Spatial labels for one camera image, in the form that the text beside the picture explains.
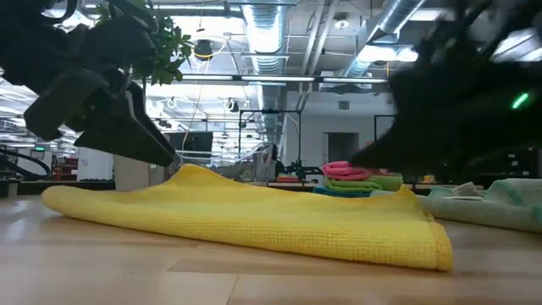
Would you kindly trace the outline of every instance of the yellow towel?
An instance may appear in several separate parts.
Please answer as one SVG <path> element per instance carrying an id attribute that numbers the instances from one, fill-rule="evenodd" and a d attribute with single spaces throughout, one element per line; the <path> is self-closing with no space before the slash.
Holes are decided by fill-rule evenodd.
<path id="1" fill-rule="evenodd" d="M 326 258 L 451 270 L 444 228 L 402 189 L 337 198 L 227 180 L 193 165 L 131 192 L 54 186 L 42 202 L 69 217 L 206 241 Z"/>

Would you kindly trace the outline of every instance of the wooden table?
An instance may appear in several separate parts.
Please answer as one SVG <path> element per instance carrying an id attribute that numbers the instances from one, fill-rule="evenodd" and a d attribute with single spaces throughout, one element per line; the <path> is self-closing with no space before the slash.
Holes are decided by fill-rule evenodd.
<path id="1" fill-rule="evenodd" d="M 444 222 L 443 274 L 269 252 L 0 201 L 2 305 L 542 304 L 542 236 Z"/>

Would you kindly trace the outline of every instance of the pink towel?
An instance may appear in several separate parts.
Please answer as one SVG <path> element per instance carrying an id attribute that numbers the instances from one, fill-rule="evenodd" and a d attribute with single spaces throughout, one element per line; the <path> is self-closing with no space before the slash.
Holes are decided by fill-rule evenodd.
<path id="1" fill-rule="evenodd" d="M 353 168 L 346 161 L 332 162 L 322 167 L 324 175 L 334 180 L 366 180 L 371 175 L 387 175 L 386 169 Z"/>

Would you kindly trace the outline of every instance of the green light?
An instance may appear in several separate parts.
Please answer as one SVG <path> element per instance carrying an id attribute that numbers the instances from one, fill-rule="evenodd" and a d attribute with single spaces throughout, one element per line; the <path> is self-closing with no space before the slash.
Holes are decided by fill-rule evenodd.
<path id="1" fill-rule="evenodd" d="M 523 103 L 527 102 L 527 100 L 528 100 L 528 93 L 523 93 L 522 95 L 516 98 L 516 100 L 512 104 L 512 109 L 518 109 Z"/>

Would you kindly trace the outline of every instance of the stack of towels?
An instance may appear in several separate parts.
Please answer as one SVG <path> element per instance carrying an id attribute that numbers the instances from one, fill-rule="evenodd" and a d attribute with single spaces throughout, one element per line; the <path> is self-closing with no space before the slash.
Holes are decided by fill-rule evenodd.
<path id="1" fill-rule="evenodd" d="M 402 176 L 386 169 L 353 168 L 346 161 L 324 165 L 324 186 L 313 192 L 335 197 L 369 197 L 372 191 L 399 191 Z"/>

